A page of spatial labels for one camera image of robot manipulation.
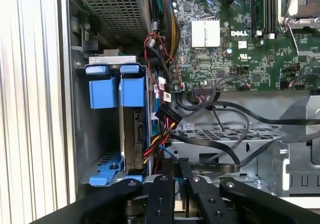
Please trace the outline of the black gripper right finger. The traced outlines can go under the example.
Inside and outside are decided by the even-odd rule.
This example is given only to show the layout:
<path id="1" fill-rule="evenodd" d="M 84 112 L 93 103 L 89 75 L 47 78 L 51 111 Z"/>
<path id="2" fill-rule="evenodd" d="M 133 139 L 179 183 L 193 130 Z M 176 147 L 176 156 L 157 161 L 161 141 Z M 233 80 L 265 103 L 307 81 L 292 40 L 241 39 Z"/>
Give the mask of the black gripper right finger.
<path id="1" fill-rule="evenodd" d="M 189 203 L 206 224 L 318 224 L 319 214 L 232 178 L 219 186 L 193 175 L 187 158 L 180 158 Z"/>

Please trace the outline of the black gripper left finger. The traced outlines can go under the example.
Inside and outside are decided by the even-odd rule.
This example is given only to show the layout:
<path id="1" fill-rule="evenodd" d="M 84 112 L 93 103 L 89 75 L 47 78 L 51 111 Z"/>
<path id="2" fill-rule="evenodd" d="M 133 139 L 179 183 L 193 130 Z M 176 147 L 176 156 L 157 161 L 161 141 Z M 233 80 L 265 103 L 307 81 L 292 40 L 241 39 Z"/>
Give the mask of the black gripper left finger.
<path id="1" fill-rule="evenodd" d="M 146 224 L 172 224 L 174 222 L 175 182 L 171 176 L 158 175 L 153 182 L 141 183 L 132 178 L 123 179 L 43 216 L 34 224 L 94 224 L 115 218 L 121 224 L 126 218 L 129 200 L 142 196 L 147 199 Z"/>

